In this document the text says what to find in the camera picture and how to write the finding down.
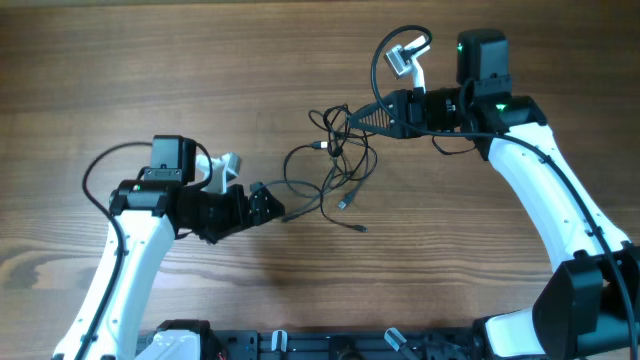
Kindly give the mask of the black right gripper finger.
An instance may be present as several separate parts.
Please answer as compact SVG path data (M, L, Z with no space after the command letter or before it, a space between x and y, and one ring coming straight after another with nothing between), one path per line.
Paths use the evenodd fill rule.
M387 123L388 114L377 102L365 105L355 111L349 118L351 122L360 123Z
M390 138L400 137L400 128L396 126L392 120L387 117L351 117L349 119L350 127L365 132L386 136Z

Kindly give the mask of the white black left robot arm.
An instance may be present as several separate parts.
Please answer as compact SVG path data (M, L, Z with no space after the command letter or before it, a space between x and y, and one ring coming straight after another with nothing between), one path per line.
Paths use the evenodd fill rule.
M151 163L141 176L124 180L100 206L109 230L83 304L56 346L56 359L225 359L227 347L207 321L164 322L144 349L141 321L160 265L181 230L209 244L257 227L285 213L262 183L249 195L240 185L214 193L210 176L196 181L202 146L179 135L148 142Z

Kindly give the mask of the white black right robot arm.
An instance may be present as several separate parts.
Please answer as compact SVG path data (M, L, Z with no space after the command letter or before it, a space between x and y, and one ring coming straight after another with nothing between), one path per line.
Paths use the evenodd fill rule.
M420 57L432 34L374 52L409 90L376 95L353 128L395 139L463 138L505 179L542 239L553 271L534 304L475 322L479 359L579 359L617 349L639 355L639 249L591 199L535 101L512 92L509 44L497 29L457 38L456 86L431 90Z

